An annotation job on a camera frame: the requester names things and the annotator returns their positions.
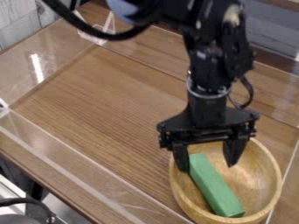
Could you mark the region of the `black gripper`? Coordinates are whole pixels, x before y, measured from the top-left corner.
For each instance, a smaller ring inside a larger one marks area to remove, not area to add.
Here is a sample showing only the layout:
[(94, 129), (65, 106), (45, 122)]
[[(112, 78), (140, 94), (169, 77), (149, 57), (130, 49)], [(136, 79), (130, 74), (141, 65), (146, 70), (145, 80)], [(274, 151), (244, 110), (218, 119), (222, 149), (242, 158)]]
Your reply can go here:
[(189, 145), (222, 142), (224, 159), (226, 166), (232, 167), (238, 162), (249, 138), (256, 135), (260, 114), (241, 105), (228, 107), (228, 95), (228, 89), (212, 94), (188, 84), (184, 110), (156, 125), (158, 145), (172, 151), (181, 172), (189, 171)]

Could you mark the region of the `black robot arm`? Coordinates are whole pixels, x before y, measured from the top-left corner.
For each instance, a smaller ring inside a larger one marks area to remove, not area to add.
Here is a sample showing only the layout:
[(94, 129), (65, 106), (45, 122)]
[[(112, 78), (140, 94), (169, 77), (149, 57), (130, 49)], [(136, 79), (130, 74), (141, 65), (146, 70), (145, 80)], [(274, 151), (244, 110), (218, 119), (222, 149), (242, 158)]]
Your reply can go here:
[(221, 142), (226, 166), (233, 166), (256, 134), (258, 113), (229, 97), (232, 82), (253, 91), (245, 73), (253, 51), (238, 0), (106, 0), (130, 25), (168, 24), (180, 34), (189, 57), (186, 106), (156, 125), (160, 146), (172, 152), (181, 172), (190, 169), (188, 146)]

